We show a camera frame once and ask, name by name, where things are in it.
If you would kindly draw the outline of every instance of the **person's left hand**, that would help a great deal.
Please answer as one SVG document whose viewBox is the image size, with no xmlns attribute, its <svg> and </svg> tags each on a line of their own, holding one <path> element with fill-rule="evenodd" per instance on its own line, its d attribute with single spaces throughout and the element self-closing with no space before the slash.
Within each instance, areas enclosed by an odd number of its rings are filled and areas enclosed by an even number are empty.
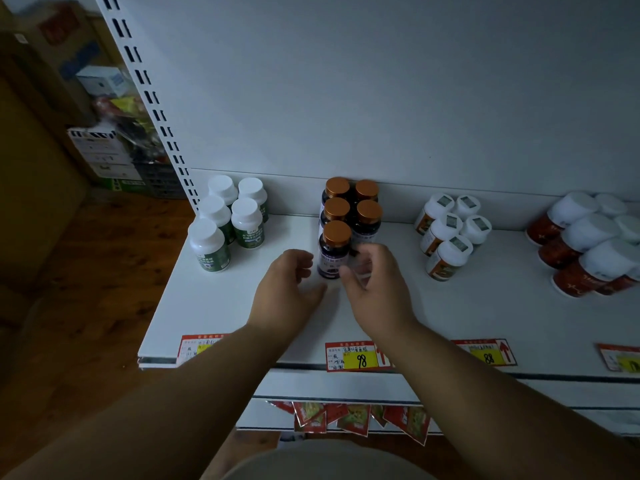
<svg viewBox="0 0 640 480">
<path fill-rule="evenodd" d="M 247 325 L 267 332 L 282 347 L 298 336 L 324 297 L 324 283 L 306 292 L 298 290 L 298 283 L 311 275 L 313 257 L 298 249 L 284 251 L 255 291 Z"/>
</svg>

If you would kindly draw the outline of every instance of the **white box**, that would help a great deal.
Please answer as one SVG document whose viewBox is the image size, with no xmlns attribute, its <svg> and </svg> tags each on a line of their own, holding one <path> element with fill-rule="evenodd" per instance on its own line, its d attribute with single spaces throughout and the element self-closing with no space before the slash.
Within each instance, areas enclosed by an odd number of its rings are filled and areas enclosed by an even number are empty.
<svg viewBox="0 0 640 480">
<path fill-rule="evenodd" d="M 126 178 L 142 180 L 138 170 L 133 165 L 111 165 L 108 163 L 89 163 L 89 166 L 101 178 Z"/>
<path fill-rule="evenodd" d="M 103 121 L 93 128 L 70 128 L 67 134 L 88 163 L 131 165 L 131 158 L 112 123 Z"/>
<path fill-rule="evenodd" d="M 120 98 L 131 89 L 117 67 L 87 66 L 76 77 L 91 96 Z"/>
</svg>

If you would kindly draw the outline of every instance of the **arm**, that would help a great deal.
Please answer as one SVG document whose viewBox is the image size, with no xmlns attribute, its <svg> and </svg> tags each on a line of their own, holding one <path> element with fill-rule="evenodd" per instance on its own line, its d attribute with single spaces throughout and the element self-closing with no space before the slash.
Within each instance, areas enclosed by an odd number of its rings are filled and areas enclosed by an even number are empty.
<svg viewBox="0 0 640 480">
<path fill-rule="evenodd" d="M 255 293 L 247 324 L 124 397 L 14 469 L 6 480 L 198 479 L 326 286 L 307 293 L 313 256 L 285 251 Z"/>
<path fill-rule="evenodd" d="M 637 475 L 638 453 L 621 438 L 421 325 L 386 247 L 364 244 L 360 251 L 372 266 L 364 287 L 350 269 L 340 269 L 357 322 L 479 473 L 523 479 Z"/>
</svg>

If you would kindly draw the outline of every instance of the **hand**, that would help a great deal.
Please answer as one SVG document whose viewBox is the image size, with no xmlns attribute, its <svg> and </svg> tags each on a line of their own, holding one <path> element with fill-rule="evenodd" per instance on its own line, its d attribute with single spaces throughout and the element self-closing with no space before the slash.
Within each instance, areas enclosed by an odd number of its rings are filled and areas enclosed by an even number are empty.
<svg viewBox="0 0 640 480">
<path fill-rule="evenodd" d="M 409 288 L 391 251 L 382 244 L 361 244 L 358 247 L 358 272 L 371 272 L 360 284 L 355 273 L 340 266 L 340 278 L 351 302 L 356 322 L 375 342 L 389 334 L 399 333 L 418 323 L 411 306 Z"/>
<path fill-rule="evenodd" d="M 254 326 L 286 348 L 307 324 L 324 297 L 326 284 L 300 292 L 298 284 L 311 275 L 313 254 L 297 249 L 284 251 L 271 263 L 258 285 L 247 325 Z"/>
</svg>

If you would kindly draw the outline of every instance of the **wooden floor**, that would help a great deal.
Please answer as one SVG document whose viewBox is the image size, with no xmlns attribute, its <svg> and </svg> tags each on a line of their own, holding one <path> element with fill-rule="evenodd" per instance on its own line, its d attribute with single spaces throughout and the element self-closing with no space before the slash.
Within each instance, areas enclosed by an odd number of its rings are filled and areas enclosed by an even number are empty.
<svg viewBox="0 0 640 480">
<path fill-rule="evenodd" d="M 140 372 L 136 353 L 192 220 L 185 200 L 103 191 L 78 211 L 38 279 L 40 302 L 0 390 L 0 477 L 128 391 L 170 373 Z M 444 438 L 421 447 L 407 436 L 338 437 L 398 454 L 441 480 L 476 478 Z M 206 478 L 220 478 L 277 439 L 232 433 Z"/>
</svg>

